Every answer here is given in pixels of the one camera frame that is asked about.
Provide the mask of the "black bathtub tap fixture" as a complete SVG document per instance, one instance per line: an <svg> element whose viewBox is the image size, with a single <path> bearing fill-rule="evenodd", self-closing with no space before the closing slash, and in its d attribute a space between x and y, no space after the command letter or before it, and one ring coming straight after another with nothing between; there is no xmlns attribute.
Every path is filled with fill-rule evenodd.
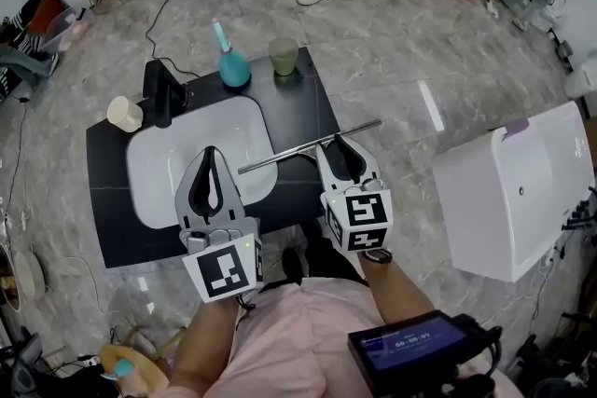
<svg viewBox="0 0 597 398"><path fill-rule="evenodd" d="M597 231L597 188L589 187L589 197L581 200L562 224L561 231Z"/></svg>

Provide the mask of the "black table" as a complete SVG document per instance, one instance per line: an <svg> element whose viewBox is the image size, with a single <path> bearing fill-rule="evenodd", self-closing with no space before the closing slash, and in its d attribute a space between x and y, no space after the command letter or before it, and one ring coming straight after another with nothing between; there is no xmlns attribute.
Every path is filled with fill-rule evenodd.
<svg viewBox="0 0 597 398"><path fill-rule="evenodd" d="M257 102L265 120L273 154L339 132L325 88L309 50L298 52L297 70L275 76L271 61L250 63L252 78L241 89L226 87L219 73L187 82L190 113L213 103L243 96ZM153 102L140 102L144 112L136 133L156 127ZM87 130L86 146L90 198L98 241L107 268L120 268L183 254L177 224L162 229L145 226L136 215L127 169L127 147L136 133L127 133L103 120Z"/></svg>

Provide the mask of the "striped bag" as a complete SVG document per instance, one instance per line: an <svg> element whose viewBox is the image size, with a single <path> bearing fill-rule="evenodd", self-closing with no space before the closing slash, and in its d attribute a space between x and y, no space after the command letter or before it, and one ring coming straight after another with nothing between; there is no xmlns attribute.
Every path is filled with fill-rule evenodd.
<svg viewBox="0 0 597 398"><path fill-rule="evenodd" d="M41 3L42 0L27 0L12 17L5 17L0 23L0 43L39 61L48 57L42 50L47 27L34 22Z"/></svg>

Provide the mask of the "purple tape strip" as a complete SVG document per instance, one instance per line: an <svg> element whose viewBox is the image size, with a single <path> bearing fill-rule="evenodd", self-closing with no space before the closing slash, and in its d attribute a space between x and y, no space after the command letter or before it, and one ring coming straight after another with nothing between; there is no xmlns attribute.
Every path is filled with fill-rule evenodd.
<svg viewBox="0 0 597 398"><path fill-rule="evenodd" d="M508 122L504 125L505 133L502 137L502 140L505 141L507 138L523 132L529 127L529 125L530 122L527 117L518 118Z"/></svg>

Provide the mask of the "person's pink shirt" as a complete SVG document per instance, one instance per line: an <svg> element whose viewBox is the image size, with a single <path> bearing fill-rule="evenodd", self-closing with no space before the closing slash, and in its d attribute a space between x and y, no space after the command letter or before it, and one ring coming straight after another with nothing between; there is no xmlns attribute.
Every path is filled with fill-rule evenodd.
<svg viewBox="0 0 597 398"><path fill-rule="evenodd" d="M309 278L256 295L236 318L228 364L202 398L372 398L348 335L382 324L369 288ZM151 398L199 398L170 387Z"/></svg>

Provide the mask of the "cream cup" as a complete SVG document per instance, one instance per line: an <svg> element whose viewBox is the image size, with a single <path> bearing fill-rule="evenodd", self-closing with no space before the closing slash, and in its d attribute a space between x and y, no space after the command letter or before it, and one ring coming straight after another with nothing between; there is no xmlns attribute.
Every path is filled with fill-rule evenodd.
<svg viewBox="0 0 597 398"><path fill-rule="evenodd" d="M144 119L142 108L124 96L114 98L107 108L107 120L127 133L139 130Z"/></svg>

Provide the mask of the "white bathtub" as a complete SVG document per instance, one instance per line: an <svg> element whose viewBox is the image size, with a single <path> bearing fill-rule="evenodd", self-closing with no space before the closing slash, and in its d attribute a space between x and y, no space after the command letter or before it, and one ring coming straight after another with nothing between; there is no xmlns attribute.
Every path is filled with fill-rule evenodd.
<svg viewBox="0 0 597 398"><path fill-rule="evenodd" d="M502 126L433 160L455 268L517 281L553 248L595 185L576 103L528 119L505 141Z"/></svg>

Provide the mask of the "person's left black shoe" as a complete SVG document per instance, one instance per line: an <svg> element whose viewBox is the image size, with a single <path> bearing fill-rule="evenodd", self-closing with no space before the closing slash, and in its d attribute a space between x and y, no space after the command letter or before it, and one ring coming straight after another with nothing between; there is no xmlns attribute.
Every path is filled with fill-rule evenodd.
<svg viewBox="0 0 597 398"><path fill-rule="evenodd" d="M299 255L295 249L286 248L283 251L282 267L286 283L301 285L305 274L299 259Z"/></svg>

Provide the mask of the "white toilet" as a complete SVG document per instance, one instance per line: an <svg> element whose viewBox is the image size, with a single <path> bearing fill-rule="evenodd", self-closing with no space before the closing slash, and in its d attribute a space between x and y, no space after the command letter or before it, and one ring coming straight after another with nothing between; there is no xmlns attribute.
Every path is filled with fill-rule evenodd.
<svg viewBox="0 0 597 398"><path fill-rule="evenodd" d="M597 58L588 58L563 83L568 98L576 99L597 91Z"/></svg>

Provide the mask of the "green translucent cup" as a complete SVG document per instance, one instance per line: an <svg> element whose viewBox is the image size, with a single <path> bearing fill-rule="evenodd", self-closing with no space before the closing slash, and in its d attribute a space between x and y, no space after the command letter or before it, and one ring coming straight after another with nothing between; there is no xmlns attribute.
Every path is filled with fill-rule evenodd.
<svg viewBox="0 0 597 398"><path fill-rule="evenodd" d="M274 72L280 76L293 73L299 55L298 43L289 37L278 37L270 41L268 52Z"/></svg>

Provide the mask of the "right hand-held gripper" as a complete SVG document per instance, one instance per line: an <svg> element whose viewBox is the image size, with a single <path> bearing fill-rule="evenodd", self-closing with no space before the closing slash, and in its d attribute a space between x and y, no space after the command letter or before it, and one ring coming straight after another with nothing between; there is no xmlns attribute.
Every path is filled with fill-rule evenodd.
<svg viewBox="0 0 597 398"><path fill-rule="evenodd" d="M321 195L326 224L345 253L380 250L394 224L391 191L383 186L378 162L363 145L341 134L334 136L334 143L315 147L326 191Z"/></svg>

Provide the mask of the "black screen device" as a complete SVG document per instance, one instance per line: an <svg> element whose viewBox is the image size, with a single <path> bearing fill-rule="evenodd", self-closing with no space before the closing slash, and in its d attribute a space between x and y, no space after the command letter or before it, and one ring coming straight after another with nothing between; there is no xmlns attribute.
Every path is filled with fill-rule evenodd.
<svg viewBox="0 0 597 398"><path fill-rule="evenodd" d="M374 398L494 398L501 335L434 310L353 332L348 347Z"/></svg>

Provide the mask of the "teal brush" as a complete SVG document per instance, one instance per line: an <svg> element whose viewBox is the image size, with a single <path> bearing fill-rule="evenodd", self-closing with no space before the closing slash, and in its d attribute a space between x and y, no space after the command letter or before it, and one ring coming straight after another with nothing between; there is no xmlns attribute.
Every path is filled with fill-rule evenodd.
<svg viewBox="0 0 597 398"><path fill-rule="evenodd" d="M126 358L121 358L116 361L111 372L102 373L102 377L111 381L119 381L134 372L134 364Z"/></svg>

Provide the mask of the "person's left forearm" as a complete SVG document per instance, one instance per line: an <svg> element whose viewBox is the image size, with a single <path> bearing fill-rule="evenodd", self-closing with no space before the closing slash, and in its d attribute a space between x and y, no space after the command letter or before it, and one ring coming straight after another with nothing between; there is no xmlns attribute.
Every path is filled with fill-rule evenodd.
<svg viewBox="0 0 597 398"><path fill-rule="evenodd" d="M238 307L226 298L198 308L176 350L170 387L202 398L217 382L228 364Z"/></svg>

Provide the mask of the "teal bottle with long nozzle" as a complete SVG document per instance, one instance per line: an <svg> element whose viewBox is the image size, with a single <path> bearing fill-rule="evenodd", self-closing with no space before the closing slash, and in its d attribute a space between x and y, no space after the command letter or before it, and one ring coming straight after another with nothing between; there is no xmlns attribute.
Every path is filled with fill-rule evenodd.
<svg viewBox="0 0 597 398"><path fill-rule="evenodd" d="M218 71L222 82L229 88L241 88L251 78L248 60L234 49L217 19L213 19L213 29L220 49Z"/></svg>

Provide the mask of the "wooden stool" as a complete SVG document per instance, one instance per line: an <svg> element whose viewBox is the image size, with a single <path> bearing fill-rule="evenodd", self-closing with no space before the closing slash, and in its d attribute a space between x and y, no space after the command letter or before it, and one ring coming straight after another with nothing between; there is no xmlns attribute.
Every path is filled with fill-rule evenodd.
<svg viewBox="0 0 597 398"><path fill-rule="evenodd" d="M100 362L105 372L111 372L116 361L129 359L135 366L134 372L114 384L123 398L149 398L158 391L165 390L169 380L161 369L142 353L121 345L105 345L101 348Z"/></svg>

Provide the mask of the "round white disc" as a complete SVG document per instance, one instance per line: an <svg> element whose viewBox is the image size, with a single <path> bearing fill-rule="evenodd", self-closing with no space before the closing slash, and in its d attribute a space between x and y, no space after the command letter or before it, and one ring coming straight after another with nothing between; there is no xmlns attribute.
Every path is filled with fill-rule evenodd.
<svg viewBox="0 0 597 398"><path fill-rule="evenodd" d="M14 266L21 291L28 299L41 298L46 292L46 281L42 267L34 253L18 251Z"/></svg>

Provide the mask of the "metal squeegee with blue handle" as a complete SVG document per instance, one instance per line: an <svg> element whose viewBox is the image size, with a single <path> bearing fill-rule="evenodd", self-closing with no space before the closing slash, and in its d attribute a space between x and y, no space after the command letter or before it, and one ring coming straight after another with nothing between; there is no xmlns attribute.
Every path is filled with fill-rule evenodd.
<svg viewBox="0 0 597 398"><path fill-rule="evenodd" d="M303 152L306 152L306 151L314 148L317 144L323 144L325 142L332 141L336 136L351 136L351 135L354 135L354 134L356 134L358 132L369 130L369 129L374 128L374 127L378 127L378 126L380 126L382 124L383 124L383 122L380 119L378 119L378 118L374 119L374 120L370 120L368 122L365 122L365 123L363 123L361 125L358 125L356 127L350 128L348 130L342 130L342 131L337 132L337 133L332 133L332 134L330 134L328 136L319 138L317 140L310 141L310 142L308 142L306 144L301 144L299 146L295 146L293 148L287 149L287 150L285 150L285 151L283 151L281 153L275 154L275 155L273 155L273 156L271 156L269 158L265 158L265 159L262 159L262 160L260 160L258 162L242 166L241 168L239 168L237 170L237 173L239 173L240 175L242 175L242 174L246 174L248 172L252 172L254 170L260 169L260 168L265 167L267 165L270 165L272 163L276 163L276 162L285 160L287 158L291 158L291 157L293 157L295 155L301 154Z"/></svg>

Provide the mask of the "black faucet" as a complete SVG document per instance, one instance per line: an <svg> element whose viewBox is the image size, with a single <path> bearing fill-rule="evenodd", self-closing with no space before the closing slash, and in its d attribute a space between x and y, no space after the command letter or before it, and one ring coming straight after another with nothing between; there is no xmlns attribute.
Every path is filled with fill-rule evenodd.
<svg viewBox="0 0 597 398"><path fill-rule="evenodd" d="M145 68L143 97L153 101L156 126L166 129L172 125L173 115L187 108L189 91L161 60L152 60Z"/></svg>

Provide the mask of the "pink storage box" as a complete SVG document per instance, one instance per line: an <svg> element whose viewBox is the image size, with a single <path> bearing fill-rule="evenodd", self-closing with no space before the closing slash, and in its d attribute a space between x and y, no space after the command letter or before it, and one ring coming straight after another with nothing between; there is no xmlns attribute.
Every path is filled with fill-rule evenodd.
<svg viewBox="0 0 597 398"><path fill-rule="evenodd" d="M47 54L67 51L89 30L88 16L86 8L67 8L50 22L41 50Z"/></svg>

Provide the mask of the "person's right forearm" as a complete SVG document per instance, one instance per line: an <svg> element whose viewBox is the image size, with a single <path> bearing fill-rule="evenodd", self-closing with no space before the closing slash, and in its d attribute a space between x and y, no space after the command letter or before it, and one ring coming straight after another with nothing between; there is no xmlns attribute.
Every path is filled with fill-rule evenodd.
<svg viewBox="0 0 597 398"><path fill-rule="evenodd" d="M394 261L377 263L363 254L358 258L384 323L400 323L436 309Z"/></svg>

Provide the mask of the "white sink basin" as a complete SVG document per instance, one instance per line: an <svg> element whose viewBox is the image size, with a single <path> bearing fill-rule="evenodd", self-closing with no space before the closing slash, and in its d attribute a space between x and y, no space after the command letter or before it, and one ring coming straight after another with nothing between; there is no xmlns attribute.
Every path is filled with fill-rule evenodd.
<svg viewBox="0 0 597 398"><path fill-rule="evenodd" d="M223 154L245 206L270 194L278 179L275 164L238 173L273 150L257 102L235 96L175 117L166 129L151 127L132 137L127 169L133 207L145 226L162 229L178 223L176 190L191 161L210 145Z"/></svg>

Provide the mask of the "person's black shoe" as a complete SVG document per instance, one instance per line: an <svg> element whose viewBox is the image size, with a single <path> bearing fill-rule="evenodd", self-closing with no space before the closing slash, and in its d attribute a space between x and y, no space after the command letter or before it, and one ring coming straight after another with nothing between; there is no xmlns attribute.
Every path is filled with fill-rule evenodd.
<svg viewBox="0 0 597 398"><path fill-rule="evenodd" d="M295 249L286 248L283 251L282 267L286 283L301 285L305 274L299 259L299 255Z"/></svg>
<svg viewBox="0 0 597 398"><path fill-rule="evenodd" d="M324 238L322 227L317 219L302 222L300 228L309 246Z"/></svg>

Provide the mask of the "person's right black shoe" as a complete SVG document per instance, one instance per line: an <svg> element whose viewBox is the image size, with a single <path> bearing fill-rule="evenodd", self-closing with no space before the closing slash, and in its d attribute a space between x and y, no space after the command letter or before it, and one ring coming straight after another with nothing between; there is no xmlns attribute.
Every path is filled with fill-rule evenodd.
<svg viewBox="0 0 597 398"><path fill-rule="evenodd" d="M309 246L324 238L322 227L317 219L302 222L300 228Z"/></svg>

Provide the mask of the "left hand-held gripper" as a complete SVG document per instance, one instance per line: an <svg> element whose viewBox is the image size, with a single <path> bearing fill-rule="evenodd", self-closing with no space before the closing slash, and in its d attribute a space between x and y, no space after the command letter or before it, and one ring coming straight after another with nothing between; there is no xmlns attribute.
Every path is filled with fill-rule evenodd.
<svg viewBox="0 0 597 398"><path fill-rule="evenodd" d="M210 174L216 206L209 202ZM187 247L183 264L202 302L262 288L259 222L244 217L240 192L218 148L207 146L191 161L176 191L174 205L181 226L180 239Z"/></svg>

